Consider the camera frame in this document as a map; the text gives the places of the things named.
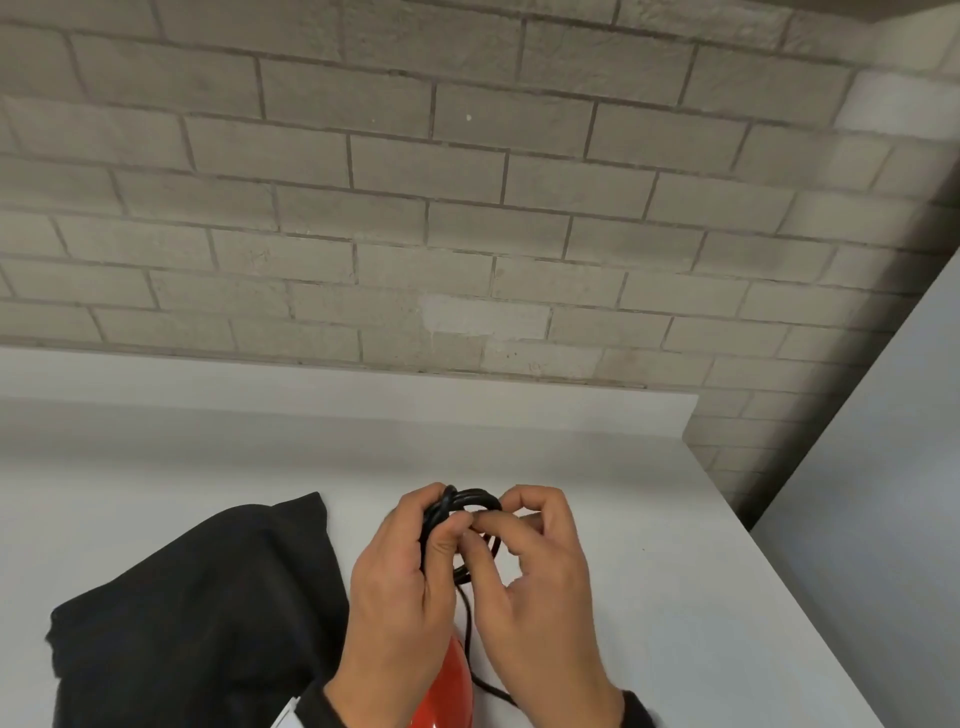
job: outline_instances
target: left hand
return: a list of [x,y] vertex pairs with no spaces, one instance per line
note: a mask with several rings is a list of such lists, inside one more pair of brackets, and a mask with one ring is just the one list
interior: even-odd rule
[[403,728],[440,672],[453,632],[453,555],[473,523],[461,511],[434,528],[420,571],[423,510],[443,483],[408,493],[353,567],[340,668],[324,693],[348,728]]

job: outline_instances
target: brick wall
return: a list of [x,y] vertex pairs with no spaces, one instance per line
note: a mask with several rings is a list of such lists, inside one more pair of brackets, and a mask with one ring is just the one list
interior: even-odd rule
[[0,342],[696,391],[749,519],[956,248],[958,28],[0,0]]

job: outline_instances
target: red object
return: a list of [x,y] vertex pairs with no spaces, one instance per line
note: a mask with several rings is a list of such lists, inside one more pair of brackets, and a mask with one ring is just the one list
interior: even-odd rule
[[417,707],[410,728],[471,728],[473,685],[464,647],[456,635],[444,655],[440,674]]

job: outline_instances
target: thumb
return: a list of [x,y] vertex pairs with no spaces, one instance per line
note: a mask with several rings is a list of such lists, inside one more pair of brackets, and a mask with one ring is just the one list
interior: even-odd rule
[[473,516],[467,511],[450,514],[450,517],[430,533],[423,555],[423,576],[426,592],[423,596],[423,611],[430,616],[438,610],[449,611],[453,619],[456,596],[453,593],[453,556],[461,534],[468,531]]
[[473,584],[473,600],[477,604],[477,613],[486,610],[496,600],[506,600],[507,591],[500,581],[500,572],[496,570],[490,547],[473,530],[467,530],[460,537],[460,554],[470,571]]

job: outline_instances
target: hand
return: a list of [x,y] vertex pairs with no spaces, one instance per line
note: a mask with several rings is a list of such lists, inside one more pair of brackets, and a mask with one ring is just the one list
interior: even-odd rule
[[456,607],[453,555],[473,521],[460,512],[438,525],[420,572],[423,509],[443,491],[433,483],[402,497],[353,567],[344,653],[324,688],[348,728],[408,725],[440,672]]
[[[474,513],[473,529],[519,557],[519,579],[504,587],[483,539],[473,530],[460,538],[493,669],[537,728],[617,728],[623,693],[600,660],[587,558],[564,493],[518,485],[500,502],[503,513]],[[540,512],[519,519],[522,507]]]

